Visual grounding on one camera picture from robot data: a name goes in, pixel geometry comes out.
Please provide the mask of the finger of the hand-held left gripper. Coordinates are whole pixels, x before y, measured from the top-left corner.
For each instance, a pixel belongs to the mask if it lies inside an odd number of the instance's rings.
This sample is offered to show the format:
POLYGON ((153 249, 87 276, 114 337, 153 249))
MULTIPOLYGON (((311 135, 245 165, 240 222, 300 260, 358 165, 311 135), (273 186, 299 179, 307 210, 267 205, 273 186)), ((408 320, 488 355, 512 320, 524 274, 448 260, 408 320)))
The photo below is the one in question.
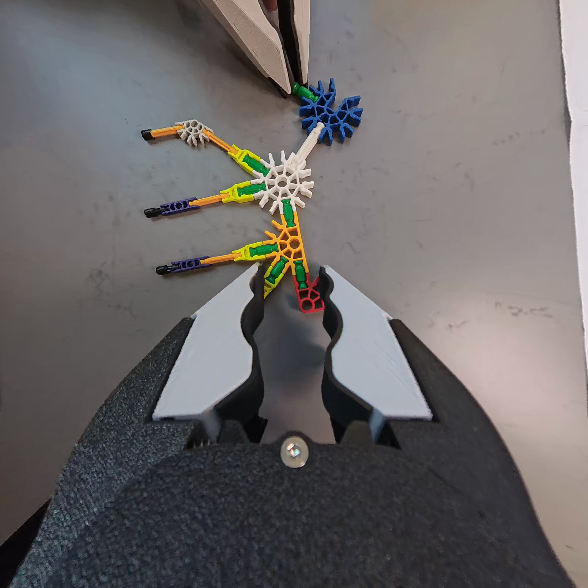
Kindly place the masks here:
POLYGON ((279 34, 290 82, 308 84, 310 1, 277 1, 279 34))
POLYGON ((290 70, 280 35, 259 1, 203 1, 257 69, 290 95, 290 70))

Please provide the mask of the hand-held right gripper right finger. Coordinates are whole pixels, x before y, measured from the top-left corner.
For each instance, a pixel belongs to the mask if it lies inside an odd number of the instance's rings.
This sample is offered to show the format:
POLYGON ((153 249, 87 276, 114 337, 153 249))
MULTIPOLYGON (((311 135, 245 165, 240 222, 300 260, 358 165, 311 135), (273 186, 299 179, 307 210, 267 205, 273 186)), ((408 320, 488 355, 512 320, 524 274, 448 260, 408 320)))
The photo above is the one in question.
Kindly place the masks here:
POLYGON ((325 353, 322 401, 337 443, 352 423, 375 444, 396 445, 390 420, 431 421, 433 412, 393 328, 392 317, 329 266, 319 271, 325 353))

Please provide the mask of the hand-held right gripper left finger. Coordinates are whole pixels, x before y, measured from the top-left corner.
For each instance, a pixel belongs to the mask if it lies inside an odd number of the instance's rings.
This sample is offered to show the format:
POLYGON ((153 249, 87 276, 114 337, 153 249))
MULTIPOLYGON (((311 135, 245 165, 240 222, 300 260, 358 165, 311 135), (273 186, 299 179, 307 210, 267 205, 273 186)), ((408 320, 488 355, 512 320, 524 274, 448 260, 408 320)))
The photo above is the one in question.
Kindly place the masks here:
POLYGON ((264 384, 254 332, 264 314, 263 267, 255 264, 192 315, 152 413, 153 421, 196 420, 210 439, 237 420, 260 441, 264 384))

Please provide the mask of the blue snowflake connector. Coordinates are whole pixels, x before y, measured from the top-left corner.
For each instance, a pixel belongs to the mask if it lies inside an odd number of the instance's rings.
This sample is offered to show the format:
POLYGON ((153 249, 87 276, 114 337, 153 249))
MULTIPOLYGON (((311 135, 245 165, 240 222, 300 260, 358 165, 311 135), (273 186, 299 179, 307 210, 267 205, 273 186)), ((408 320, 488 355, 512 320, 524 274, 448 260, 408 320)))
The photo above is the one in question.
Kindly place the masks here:
POLYGON ((318 128, 319 123, 324 127, 320 129, 319 143, 331 145, 334 134, 338 133, 341 143, 344 143, 346 137, 351 137, 354 129, 361 123, 363 109, 358 106, 361 97, 350 96, 342 100, 341 104, 334 109, 336 99, 336 86, 334 78, 329 81, 328 89, 325 89, 323 82, 318 81, 318 86, 309 86, 320 98, 316 103, 310 100, 301 99, 299 116, 301 117, 301 126, 306 129, 307 134, 318 128))

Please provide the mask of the multicoloured construction toy model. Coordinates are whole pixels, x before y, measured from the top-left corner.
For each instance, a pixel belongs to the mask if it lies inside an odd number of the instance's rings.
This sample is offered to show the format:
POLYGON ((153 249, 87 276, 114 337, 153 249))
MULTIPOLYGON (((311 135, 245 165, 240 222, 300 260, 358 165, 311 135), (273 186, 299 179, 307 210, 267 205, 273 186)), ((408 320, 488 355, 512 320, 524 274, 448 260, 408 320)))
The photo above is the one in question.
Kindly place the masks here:
POLYGON ((276 212, 279 214, 279 220, 272 221, 277 232, 267 231, 266 240, 245 245, 230 254, 173 261, 158 266, 156 273, 160 276, 178 274, 231 261, 268 262, 269 266, 264 274, 264 297, 267 297, 290 272, 299 309, 304 313, 322 311, 325 306, 319 292, 319 278, 311 279, 298 209, 305 208, 303 197, 309 199, 312 196, 314 183, 308 180, 312 171, 306 167, 306 159, 324 130, 325 125, 318 122, 296 153, 286 157, 285 153, 281 152, 281 161, 276 162, 271 153, 268 154, 268 160, 263 160, 250 150, 229 145, 217 137, 212 129, 195 119, 179 122, 167 128, 143 129, 141 135, 146 141, 179 136, 186 144, 192 146, 211 142, 223 149, 232 161, 252 176, 251 180, 237 183, 213 196, 182 199, 146 209, 146 217, 168 217, 217 203, 248 202, 257 202, 261 209, 269 206, 271 215, 276 212))

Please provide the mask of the grey desk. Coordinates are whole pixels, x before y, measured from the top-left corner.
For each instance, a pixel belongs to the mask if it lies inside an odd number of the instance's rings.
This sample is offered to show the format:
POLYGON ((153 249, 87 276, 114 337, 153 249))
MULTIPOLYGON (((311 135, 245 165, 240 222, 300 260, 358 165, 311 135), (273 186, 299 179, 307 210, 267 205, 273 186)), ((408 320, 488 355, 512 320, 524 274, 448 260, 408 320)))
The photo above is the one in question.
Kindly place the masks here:
MULTIPOLYGON (((312 1, 309 81, 362 97, 309 158, 299 212, 330 265, 403 320, 500 431, 587 587, 583 325, 557 1, 312 1)), ((247 179, 197 118, 263 158, 305 139, 196 1, 1 1, 1 541, 87 423, 180 320, 247 268, 159 277, 264 238, 256 203, 149 220, 247 179)))

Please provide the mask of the white instruction sheet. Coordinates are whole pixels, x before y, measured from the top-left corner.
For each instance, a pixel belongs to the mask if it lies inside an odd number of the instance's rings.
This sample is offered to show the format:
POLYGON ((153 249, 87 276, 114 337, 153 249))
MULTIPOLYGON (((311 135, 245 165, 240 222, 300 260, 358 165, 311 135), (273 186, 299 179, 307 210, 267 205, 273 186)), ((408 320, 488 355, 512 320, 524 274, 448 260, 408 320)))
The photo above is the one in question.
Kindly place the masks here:
POLYGON ((570 173, 584 347, 587 347, 587 1, 560 1, 565 88, 570 114, 570 173))

